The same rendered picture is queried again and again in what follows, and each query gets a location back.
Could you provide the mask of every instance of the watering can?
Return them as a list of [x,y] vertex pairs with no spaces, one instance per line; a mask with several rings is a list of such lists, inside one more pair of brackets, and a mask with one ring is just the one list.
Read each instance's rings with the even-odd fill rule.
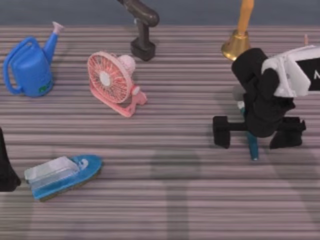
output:
[[[53,32],[43,48],[39,46],[33,36],[29,36],[16,45],[6,56],[3,63],[3,80],[6,88],[12,94],[40,97],[52,89],[54,83],[50,66],[58,35],[63,26],[53,22],[53,27]],[[9,65],[16,87],[13,87],[10,81]]]

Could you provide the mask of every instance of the gold bell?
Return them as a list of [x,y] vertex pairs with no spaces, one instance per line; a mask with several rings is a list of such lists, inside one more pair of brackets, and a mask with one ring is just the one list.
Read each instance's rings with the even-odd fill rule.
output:
[[239,55],[251,48],[247,28],[254,3],[254,0],[242,0],[237,30],[233,31],[230,39],[221,48],[222,54],[227,59],[234,61]]

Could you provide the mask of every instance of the wooden floor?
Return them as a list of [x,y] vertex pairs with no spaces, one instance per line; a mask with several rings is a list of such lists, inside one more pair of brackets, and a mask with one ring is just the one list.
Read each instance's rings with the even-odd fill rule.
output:
[[[1,27],[1,68],[27,35],[43,45],[52,27]],[[103,157],[101,175],[46,203],[28,185],[0,193],[1,240],[318,240],[320,239],[320,95],[297,99],[290,116],[306,121],[303,146],[269,150],[260,139],[252,164],[244,133],[230,149],[213,145],[212,117],[242,117],[237,80],[220,48],[231,27],[151,30],[157,56],[137,59],[135,82],[147,94],[132,118],[89,90],[90,54],[130,53],[135,28],[68,27],[52,64],[46,96],[11,95],[0,81],[0,126],[12,166],[60,156]],[[267,55],[320,43],[319,27],[252,27],[251,45]]]

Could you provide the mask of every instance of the pink fan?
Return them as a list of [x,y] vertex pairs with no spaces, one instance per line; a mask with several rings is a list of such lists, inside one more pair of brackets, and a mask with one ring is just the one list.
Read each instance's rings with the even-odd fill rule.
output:
[[[146,95],[132,81],[136,62],[131,56],[117,57],[99,51],[89,57],[87,66],[92,94],[122,116],[131,117],[137,104],[144,105],[147,102]],[[132,99],[127,107],[119,105],[130,95]]]

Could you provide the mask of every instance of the pink fan stand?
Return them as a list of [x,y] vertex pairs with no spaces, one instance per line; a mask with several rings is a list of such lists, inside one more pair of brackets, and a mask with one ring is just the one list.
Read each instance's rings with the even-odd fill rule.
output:
[[118,105],[117,103],[111,102],[107,100],[100,92],[97,91],[97,89],[94,87],[92,81],[90,81],[90,90],[91,93],[99,99],[104,104],[108,105],[110,108],[118,112],[124,117],[130,118],[135,112],[136,112],[136,106],[144,105],[147,102],[147,96],[145,93],[143,93],[140,90],[140,87],[135,85],[132,80],[132,74],[136,69],[136,62],[135,60],[129,56],[129,55],[122,55],[117,57],[115,54],[110,54],[112,57],[117,59],[119,64],[117,64],[117,61],[114,63],[120,68],[123,69],[124,77],[129,80],[129,87],[130,87],[130,93],[131,93],[131,103],[126,108],[123,108],[122,106]]

